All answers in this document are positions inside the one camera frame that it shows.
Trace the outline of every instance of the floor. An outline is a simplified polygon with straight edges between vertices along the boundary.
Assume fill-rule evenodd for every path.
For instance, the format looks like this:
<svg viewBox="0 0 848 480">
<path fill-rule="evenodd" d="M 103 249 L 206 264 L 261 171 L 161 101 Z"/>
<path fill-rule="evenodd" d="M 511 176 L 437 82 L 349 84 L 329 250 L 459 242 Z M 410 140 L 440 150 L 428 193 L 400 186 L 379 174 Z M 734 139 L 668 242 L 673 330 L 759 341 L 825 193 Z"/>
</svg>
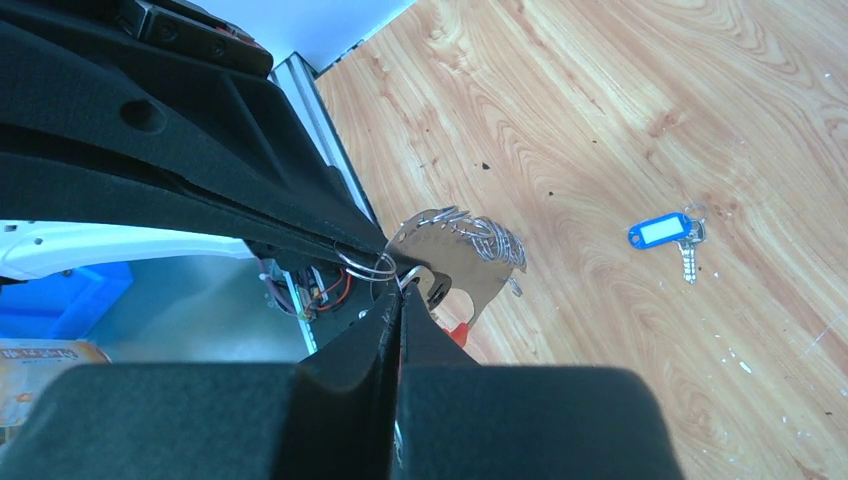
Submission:
<svg viewBox="0 0 848 480">
<path fill-rule="evenodd" d="M 848 472 L 848 5 L 422 0 L 318 84 L 381 223 L 524 238 L 486 363 L 641 374 L 691 478 Z M 701 202 L 698 281 L 627 230 Z"/>
</svg>

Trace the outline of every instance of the key ring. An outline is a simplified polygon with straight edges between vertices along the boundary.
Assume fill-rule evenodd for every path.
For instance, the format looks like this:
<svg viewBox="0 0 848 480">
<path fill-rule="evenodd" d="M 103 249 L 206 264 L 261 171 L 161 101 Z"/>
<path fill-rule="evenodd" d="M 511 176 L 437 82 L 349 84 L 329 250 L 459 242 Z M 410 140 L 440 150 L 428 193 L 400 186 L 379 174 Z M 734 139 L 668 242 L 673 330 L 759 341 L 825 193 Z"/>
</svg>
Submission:
<svg viewBox="0 0 848 480">
<path fill-rule="evenodd" d="M 693 203 L 684 208 L 683 213 L 687 217 L 689 217 L 693 223 L 701 223 L 707 221 L 707 214 L 709 213 L 709 209 L 707 209 L 707 206 L 703 203 Z"/>
<path fill-rule="evenodd" d="M 345 271 L 360 280 L 373 283 L 388 282 L 391 281 L 393 278 L 396 278 L 395 274 L 397 273 L 397 263 L 395 263 L 395 260 L 386 252 L 380 254 L 380 258 L 377 259 L 377 263 L 374 268 L 369 268 L 365 265 L 362 265 L 361 263 L 354 261 L 344 253 L 340 252 L 336 245 L 333 245 L 333 250 L 335 250 L 336 255 L 338 255 L 339 258 L 348 265 L 348 267 L 345 268 Z M 389 267 L 388 270 L 377 269 L 377 267 L 383 262 L 385 262 L 386 265 Z"/>
</svg>

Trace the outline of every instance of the key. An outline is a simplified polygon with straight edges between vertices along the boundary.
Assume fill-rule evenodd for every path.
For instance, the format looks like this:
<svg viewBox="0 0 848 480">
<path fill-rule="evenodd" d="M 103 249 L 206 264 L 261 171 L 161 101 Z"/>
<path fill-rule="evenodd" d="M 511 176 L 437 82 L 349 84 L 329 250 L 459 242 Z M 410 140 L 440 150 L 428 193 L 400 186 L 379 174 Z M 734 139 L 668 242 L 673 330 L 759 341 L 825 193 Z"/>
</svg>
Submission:
<svg viewBox="0 0 848 480">
<path fill-rule="evenodd" d="M 695 247 L 705 238 L 707 238 L 707 230 L 704 228 L 704 221 L 701 220 L 692 222 L 689 235 L 676 240 L 680 255 L 683 256 L 683 279 L 690 284 L 695 283 L 698 272 L 698 266 L 695 264 Z"/>
</svg>

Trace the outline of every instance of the black panel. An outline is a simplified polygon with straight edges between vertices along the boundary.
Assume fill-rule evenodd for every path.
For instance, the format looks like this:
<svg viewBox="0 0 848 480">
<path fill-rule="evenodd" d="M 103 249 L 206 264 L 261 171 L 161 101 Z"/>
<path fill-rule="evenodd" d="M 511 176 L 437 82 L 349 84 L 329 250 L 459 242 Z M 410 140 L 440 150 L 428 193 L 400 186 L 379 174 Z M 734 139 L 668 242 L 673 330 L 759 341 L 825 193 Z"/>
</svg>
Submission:
<svg viewBox="0 0 848 480">
<path fill-rule="evenodd" d="M 683 478 L 631 372 L 410 367 L 400 402 L 405 478 Z"/>
<path fill-rule="evenodd" d="M 0 471 L 20 479 L 272 478 L 302 381 L 295 365 L 78 367 L 44 393 Z"/>
<path fill-rule="evenodd" d="M 404 292 L 401 354 L 404 365 L 477 365 L 430 317 L 417 285 Z"/>
<path fill-rule="evenodd" d="M 2 151 L 4 141 L 0 159 L 22 175 L 0 192 L 0 216 L 180 228 L 174 208 L 154 212 L 135 197 L 103 197 L 104 188 L 95 197 L 58 179 L 25 178 L 32 161 L 47 160 L 110 175 L 132 170 L 139 183 L 167 184 L 230 217 L 214 225 L 201 217 L 194 231 L 328 261 L 337 261 L 336 242 L 365 261 L 385 245 L 379 228 L 338 193 L 335 173 L 267 80 L 156 50 L 95 18 L 4 2 L 0 19 L 15 23 L 0 23 L 0 62 L 15 66 L 0 72 L 0 135 L 17 139 L 11 152 Z M 53 148 L 45 155 L 32 144 Z M 87 161 L 83 146 L 102 160 Z M 34 212 L 25 185 L 41 180 L 56 186 L 40 192 L 56 201 Z M 121 221 L 109 208 L 80 208 L 96 200 L 138 211 Z"/>
</svg>

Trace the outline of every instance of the blue key tag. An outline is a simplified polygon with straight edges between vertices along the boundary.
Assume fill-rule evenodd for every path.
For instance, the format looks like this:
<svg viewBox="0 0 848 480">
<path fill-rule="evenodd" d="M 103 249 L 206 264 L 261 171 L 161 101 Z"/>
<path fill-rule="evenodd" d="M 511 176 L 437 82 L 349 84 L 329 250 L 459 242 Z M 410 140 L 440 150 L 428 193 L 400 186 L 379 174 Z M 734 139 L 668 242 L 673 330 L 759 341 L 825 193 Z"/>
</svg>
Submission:
<svg viewBox="0 0 848 480">
<path fill-rule="evenodd" d="M 644 250 L 679 240 L 692 230 L 692 219 L 683 213 L 669 213 L 634 225 L 627 238 L 634 248 Z"/>
</svg>

